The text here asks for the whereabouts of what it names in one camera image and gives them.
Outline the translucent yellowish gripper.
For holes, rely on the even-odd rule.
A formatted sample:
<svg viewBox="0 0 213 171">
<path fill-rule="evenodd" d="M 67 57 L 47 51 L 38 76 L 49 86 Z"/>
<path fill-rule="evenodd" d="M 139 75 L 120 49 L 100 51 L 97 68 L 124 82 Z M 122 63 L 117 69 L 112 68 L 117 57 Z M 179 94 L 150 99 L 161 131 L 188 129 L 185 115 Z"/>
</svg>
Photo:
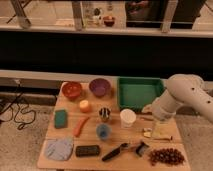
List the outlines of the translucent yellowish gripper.
<svg viewBox="0 0 213 171">
<path fill-rule="evenodd" d="M 152 126 L 151 137 L 159 140 L 171 140 L 172 136 L 166 133 L 163 129 L 165 123 L 155 120 Z"/>
</svg>

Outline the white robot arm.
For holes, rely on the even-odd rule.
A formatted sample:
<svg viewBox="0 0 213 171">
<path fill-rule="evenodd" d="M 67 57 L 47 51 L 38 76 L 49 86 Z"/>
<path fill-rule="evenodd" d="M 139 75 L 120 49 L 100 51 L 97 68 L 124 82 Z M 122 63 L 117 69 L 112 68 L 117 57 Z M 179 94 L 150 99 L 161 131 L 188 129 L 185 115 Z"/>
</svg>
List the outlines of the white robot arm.
<svg viewBox="0 0 213 171">
<path fill-rule="evenodd" d="M 204 91 L 204 80 L 194 74 L 175 74 L 166 81 L 166 89 L 142 111 L 153 116 L 151 137 L 164 138 L 162 126 L 173 118 L 182 106 L 190 106 L 213 123 L 213 97 Z"/>
</svg>

